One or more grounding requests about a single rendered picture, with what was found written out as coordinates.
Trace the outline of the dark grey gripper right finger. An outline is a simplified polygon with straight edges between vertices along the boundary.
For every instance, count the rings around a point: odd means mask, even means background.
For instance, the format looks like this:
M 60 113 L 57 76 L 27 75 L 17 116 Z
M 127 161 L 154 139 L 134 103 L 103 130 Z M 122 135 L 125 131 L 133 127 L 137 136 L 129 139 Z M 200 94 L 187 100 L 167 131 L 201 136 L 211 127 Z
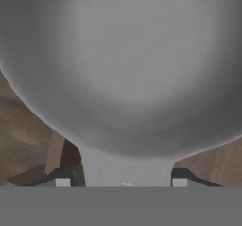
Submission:
M 206 186 L 212 187 L 220 187 L 220 184 L 212 183 L 210 181 L 204 180 L 198 176 L 196 176 L 193 172 L 191 172 L 188 168 L 173 168 L 171 171 L 171 181 L 170 185 L 173 185 L 174 179 L 187 179 L 196 183 L 200 183 Z

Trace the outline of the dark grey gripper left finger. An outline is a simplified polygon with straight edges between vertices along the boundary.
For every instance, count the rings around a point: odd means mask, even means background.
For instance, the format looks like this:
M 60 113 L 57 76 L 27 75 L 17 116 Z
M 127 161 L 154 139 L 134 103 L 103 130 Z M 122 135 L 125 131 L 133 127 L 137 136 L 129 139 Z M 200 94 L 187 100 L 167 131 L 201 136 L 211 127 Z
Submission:
M 73 167 L 56 168 L 29 186 L 74 187 L 78 186 L 78 174 Z

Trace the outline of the grey metal measuring cup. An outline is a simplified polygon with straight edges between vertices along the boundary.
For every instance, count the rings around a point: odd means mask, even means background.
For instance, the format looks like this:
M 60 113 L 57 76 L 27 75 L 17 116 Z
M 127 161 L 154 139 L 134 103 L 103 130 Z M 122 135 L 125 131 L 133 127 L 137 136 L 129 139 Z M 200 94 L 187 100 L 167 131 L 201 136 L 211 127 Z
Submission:
M 0 70 L 88 186 L 168 186 L 242 137 L 242 0 L 0 0 Z

